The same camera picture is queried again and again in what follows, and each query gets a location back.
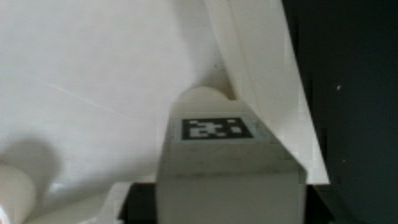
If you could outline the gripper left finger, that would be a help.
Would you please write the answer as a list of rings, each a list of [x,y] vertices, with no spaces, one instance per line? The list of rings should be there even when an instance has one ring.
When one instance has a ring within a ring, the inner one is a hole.
[[[119,182],[110,190],[83,199],[25,224],[158,224],[156,185]]]

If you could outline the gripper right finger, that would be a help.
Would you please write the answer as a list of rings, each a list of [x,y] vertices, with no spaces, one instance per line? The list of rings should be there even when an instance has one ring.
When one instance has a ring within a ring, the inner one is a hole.
[[[336,224],[329,203],[330,186],[309,185],[306,189],[304,224]]]

